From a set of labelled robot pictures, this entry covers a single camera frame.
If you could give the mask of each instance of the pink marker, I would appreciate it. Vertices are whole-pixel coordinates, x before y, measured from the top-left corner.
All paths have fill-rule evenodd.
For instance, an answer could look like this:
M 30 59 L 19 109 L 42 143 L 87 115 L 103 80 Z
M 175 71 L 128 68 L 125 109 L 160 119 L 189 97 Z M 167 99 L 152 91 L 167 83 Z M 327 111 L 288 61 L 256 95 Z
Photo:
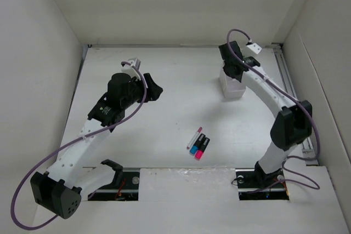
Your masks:
M 202 127 L 200 127 L 200 128 L 197 130 L 197 132 L 194 134 L 193 138 L 192 138 L 191 141 L 188 143 L 188 146 L 186 147 L 186 149 L 189 149 L 189 148 L 191 148 L 191 147 L 194 145 L 194 143 L 195 143 L 197 137 L 199 137 L 199 134 L 201 133 L 201 131 L 202 131 Z

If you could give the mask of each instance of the white wall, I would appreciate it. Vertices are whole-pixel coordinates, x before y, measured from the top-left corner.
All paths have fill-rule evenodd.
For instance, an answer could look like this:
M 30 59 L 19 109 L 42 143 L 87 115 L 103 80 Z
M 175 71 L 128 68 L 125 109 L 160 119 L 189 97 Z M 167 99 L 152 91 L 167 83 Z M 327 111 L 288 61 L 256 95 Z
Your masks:
M 326 165 L 351 226 L 351 1 L 307 0 L 285 44 L 301 99 L 313 104 Z
M 304 1 L 56 0 L 82 43 L 222 44 L 238 27 L 262 45 L 283 42 Z
M 81 45 L 54 0 L 0 0 L 0 226 L 21 177 L 60 145 L 81 60 Z M 17 214 L 31 224 L 29 183 Z

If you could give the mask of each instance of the white connector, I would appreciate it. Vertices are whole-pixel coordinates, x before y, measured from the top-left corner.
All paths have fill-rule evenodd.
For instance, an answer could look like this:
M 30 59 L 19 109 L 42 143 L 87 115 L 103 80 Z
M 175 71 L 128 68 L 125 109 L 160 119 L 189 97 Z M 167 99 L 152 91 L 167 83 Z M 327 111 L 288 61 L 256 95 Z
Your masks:
M 257 43 L 248 44 L 242 48 L 242 55 L 245 57 L 255 57 L 261 52 L 262 48 Z
M 131 64 L 131 66 L 134 66 L 135 68 L 139 69 L 140 68 L 140 60 L 138 58 L 132 58 L 129 59 L 128 62 Z M 136 77 L 138 80 L 140 80 L 140 76 L 138 73 L 129 65 L 123 65 L 122 67 L 122 72 L 128 74 L 129 76 Z

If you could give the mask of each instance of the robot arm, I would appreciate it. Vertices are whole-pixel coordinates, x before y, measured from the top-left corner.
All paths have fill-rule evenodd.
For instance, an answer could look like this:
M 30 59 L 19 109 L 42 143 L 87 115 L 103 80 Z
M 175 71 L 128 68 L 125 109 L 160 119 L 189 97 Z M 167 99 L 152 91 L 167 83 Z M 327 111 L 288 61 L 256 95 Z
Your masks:
M 297 144 L 302 143 L 311 135 L 312 127 L 305 114 L 294 102 L 266 83 L 265 80 L 269 77 L 260 63 L 252 56 L 244 57 L 237 42 L 231 42 L 230 45 L 243 63 L 254 67 L 255 70 L 266 77 L 261 79 L 256 73 L 244 67 L 243 63 L 231 54 L 227 44 L 219 46 L 224 60 L 223 69 L 225 74 L 253 90 L 275 117 L 275 122 L 270 131 L 272 142 L 264 156 L 255 165 L 257 180 L 261 185 L 266 185 L 277 174 L 282 162 L 296 148 Z M 308 101 L 302 101 L 301 104 L 312 115 L 311 104 Z
M 140 65 L 138 59 L 130 63 L 137 69 Z M 124 73 L 112 76 L 107 92 L 88 114 L 88 120 L 79 133 L 83 140 L 69 147 L 44 174 L 36 172 L 31 178 L 36 203 L 64 219 L 73 215 L 81 200 L 87 200 L 88 194 L 110 183 L 118 185 L 122 180 L 123 167 L 108 159 L 90 173 L 80 176 L 86 160 L 112 133 L 114 127 L 101 133 L 91 133 L 123 120 L 125 110 L 135 102 L 141 102 L 144 96 L 143 83 L 133 68 L 124 65 L 122 71 Z M 163 89 L 152 80 L 149 73 L 144 74 L 144 79 L 147 87 L 144 102 L 156 101 Z

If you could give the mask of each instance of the red wire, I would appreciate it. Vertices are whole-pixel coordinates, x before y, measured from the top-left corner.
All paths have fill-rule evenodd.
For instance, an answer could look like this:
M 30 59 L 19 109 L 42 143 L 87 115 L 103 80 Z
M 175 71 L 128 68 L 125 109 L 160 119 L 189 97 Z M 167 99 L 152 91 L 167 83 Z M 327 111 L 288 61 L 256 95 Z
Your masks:
M 124 180 L 122 181 L 122 184 L 121 184 L 120 188 L 118 189 L 118 192 L 117 192 L 117 194 L 116 194 L 116 196 L 115 196 L 115 199 L 117 199 L 117 198 L 120 196 L 121 189 L 122 189 L 122 187 L 125 185 L 125 183 L 126 183 L 126 179 L 124 178 Z

